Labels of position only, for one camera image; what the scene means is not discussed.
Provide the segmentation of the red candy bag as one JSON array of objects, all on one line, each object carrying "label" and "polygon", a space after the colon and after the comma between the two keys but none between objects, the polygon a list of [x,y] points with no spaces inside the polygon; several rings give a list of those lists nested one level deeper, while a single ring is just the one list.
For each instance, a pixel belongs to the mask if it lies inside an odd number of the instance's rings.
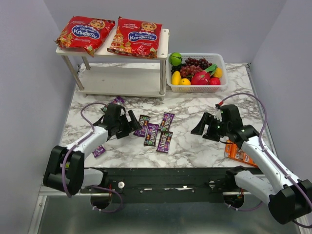
[{"label": "red candy bag", "polygon": [[114,20],[74,16],[55,43],[60,48],[81,49],[93,57],[115,24]]},{"label": "red candy bag", "polygon": [[156,59],[162,24],[118,18],[117,30],[107,51],[116,55]]}]

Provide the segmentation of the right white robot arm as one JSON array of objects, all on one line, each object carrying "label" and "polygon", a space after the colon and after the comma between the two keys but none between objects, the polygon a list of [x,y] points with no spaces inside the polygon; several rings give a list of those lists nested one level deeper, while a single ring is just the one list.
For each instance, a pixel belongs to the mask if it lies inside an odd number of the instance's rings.
[{"label": "right white robot arm", "polygon": [[311,213],[312,183],[293,174],[264,145],[259,132],[243,124],[237,106],[219,106],[215,115],[204,113],[191,134],[216,142],[227,137],[256,163],[267,181],[239,166],[227,172],[226,185],[245,189],[256,196],[268,206],[278,223],[286,224]]}]

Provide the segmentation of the purple M&M pack near shelf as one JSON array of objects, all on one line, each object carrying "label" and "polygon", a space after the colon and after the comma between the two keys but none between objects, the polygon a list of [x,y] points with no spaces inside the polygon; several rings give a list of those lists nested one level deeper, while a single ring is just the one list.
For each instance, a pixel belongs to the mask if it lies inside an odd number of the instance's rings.
[{"label": "purple M&M pack near shelf", "polygon": [[113,101],[111,101],[110,103],[106,104],[104,107],[101,108],[102,112],[106,112],[107,107],[109,104],[118,104],[118,105],[124,105],[125,101],[121,96],[117,96]]}]

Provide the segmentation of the white two-tier shelf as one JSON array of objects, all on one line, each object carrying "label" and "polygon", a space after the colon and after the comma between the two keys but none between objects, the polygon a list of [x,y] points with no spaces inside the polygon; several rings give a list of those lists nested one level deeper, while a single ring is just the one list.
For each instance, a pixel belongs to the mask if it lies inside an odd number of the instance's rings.
[{"label": "white two-tier shelf", "polygon": [[86,52],[56,49],[73,75],[78,91],[84,96],[117,95],[163,100],[168,74],[169,29],[161,30],[157,58],[141,62],[130,57],[129,62],[121,63],[122,56],[107,52],[115,33],[116,29],[113,29],[94,55],[95,58],[107,57],[110,63],[89,63],[90,56]]}]

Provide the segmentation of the purple M&M pack front left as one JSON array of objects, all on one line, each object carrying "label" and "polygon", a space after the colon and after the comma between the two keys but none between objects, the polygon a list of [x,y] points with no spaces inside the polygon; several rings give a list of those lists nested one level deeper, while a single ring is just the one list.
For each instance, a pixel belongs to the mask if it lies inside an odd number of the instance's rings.
[{"label": "purple M&M pack front left", "polygon": [[94,155],[94,158],[97,158],[97,157],[101,156],[105,152],[106,152],[105,148],[102,145],[100,145],[97,148],[95,148],[92,153]]}]

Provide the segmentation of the red toy apple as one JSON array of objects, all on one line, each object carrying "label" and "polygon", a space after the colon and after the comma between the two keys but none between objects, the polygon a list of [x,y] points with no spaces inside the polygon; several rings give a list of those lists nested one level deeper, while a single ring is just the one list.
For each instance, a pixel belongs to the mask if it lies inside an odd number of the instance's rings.
[{"label": "red toy apple", "polygon": [[221,85],[219,78],[211,77],[209,80],[209,85]]}]

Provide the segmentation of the yellow toy lemon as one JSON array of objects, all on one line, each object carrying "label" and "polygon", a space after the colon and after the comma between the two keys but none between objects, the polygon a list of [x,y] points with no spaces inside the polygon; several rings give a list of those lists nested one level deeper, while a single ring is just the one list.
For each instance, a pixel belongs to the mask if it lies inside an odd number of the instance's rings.
[{"label": "yellow toy lemon", "polygon": [[180,81],[179,81],[179,85],[191,85],[191,81],[187,78],[182,78]]}]

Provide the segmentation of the pink toy dragon fruit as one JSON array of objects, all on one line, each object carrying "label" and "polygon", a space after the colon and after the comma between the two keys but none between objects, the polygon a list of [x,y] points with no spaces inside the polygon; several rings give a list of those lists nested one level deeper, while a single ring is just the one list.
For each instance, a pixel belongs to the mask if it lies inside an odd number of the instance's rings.
[{"label": "pink toy dragon fruit", "polygon": [[210,76],[215,73],[217,69],[217,65],[213,64],[210,67],[202,70],[200,72],[196,72],[191,80],[191,85],[208,85]]}]

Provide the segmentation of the orange yellow toy fruit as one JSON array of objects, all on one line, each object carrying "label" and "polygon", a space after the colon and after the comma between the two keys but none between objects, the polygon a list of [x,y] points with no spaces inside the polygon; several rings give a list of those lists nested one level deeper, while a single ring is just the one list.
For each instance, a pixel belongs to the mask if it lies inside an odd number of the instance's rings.
[{"label": "orange yellow toy fruit", "polygon": [[221,68],[216,68],[214,74],[213,74],[213,77],[215,78],[221,78],[223,76],[223,71]]}]

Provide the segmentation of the yellow toy mango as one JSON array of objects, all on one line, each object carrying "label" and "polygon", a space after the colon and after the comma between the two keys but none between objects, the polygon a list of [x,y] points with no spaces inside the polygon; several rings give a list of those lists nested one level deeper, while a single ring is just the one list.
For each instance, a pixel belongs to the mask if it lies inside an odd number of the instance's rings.
[{"label": "yellow toy mango", "polygon": [[180,81],[182,80],[181,74],[179,71],[175,71],[172,74],[172,78],[171,78],[171,84],[172,85],[179,85]]}]

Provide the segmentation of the red toy grapes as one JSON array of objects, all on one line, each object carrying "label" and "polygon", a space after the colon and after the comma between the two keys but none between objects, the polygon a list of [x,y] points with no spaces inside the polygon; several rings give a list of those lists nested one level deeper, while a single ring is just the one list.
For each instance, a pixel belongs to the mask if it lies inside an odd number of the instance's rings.
[{"label": "red toy grapes", "polygon": [[182,78],[192,78],[197,72],[202,71],[199,66],[191,65],[191,66],[182,66],[180,69],[180,74]]}]

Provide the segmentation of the dark purple toy grapes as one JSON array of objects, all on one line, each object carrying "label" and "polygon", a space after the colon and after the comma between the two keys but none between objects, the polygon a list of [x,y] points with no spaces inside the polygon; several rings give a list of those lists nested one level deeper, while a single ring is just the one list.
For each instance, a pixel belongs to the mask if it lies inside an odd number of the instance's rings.
[{"label": "dark purple toy grapes", "polygon": [[187,58],[185,60],[185,64],[188,66],[194,65],[196,67],[200,67],[202,70],[205,70],[212,65],[212,63],[208,62],[205,58]]}]

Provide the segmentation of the white plastic fruit basket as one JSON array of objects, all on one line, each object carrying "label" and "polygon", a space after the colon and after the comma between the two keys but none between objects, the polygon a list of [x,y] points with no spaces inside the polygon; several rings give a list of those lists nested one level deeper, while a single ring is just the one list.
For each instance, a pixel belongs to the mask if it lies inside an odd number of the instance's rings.
[{"label": "white plastic fruit basket", "polygon": [[[179,66],[172,66],[167,59],[166,65],[166,79],[167,84],[171,87],[173,92],[193,92],[193,93],[214,93],[217,91],[224,90],[228,85],[228,76],[226,71],[226,66],[223,57],[219,54],[214,53],[180,53],[182,55],[182,64]],[[185,60],[187,58],[205,58],[208,62],[216,64],[217,67],[221,68],[223,71],[223,76],[220,78],[221,85],[172,85],[171,78],[175,71],[180,71],[182,66],[186,66]]]}]

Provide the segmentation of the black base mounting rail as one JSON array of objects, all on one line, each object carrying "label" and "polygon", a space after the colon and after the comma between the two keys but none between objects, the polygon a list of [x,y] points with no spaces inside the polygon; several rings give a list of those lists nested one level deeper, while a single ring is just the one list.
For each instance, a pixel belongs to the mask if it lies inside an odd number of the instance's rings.
[{"label": "black base mounting rail", "polygon": [[58,191],[91,194],[91,200],[112,203],[183,203],[242,200],[234,182],[236,168],[88,168],[65,179],[61,172],[46,172],[43,184]]}]

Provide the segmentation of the aluminium frame rail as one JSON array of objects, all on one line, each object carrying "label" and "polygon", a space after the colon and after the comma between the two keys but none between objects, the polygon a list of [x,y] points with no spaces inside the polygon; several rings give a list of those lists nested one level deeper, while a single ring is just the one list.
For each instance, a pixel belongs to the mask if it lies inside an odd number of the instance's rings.
[{"label": "aluminium frame rail", "polygon": [[[264,176],[264,175],[255,175],[257,178],[261,179],[262,181],[264,181],[266,184],[269,183],[268,179]],[[160,193],[164,193],[164,192],[181,192],[181,191],[187,191],[187,192],[191,192],[191,193],[196,193],[198,190],[198,188],[193,188],[193,187],[187,187],[187,186],[182,186],[181,188],[144,188],[144,189],[139,189],[139,194],[143,194],[146,192],[160,192]],[[230,191],[230,192],[222,192],[221,190],[218,189],[216,190],[215,188],[210,188],[208,187],[208,193],[212,193],[214,194],[214,192],[217,192],[217,194],[222,194],[224,196],[230,196],[230,195],[239,195],[241,192],[240,190],[238,191]],[[39,195],[46,195],[46,196],[60,196],[60,195],[66,195],[64,192],[62,191],[58,191],[46,186],[41,186],[40,190],[39,190]],[[96,190],[96,189],[92,189],[92,188],[83,188],[81,189],[76,196],[78,195],[92,195],[92,196],[105,196],[105,195],[109,195],[109,192],[105,192],[103,190]]]}]

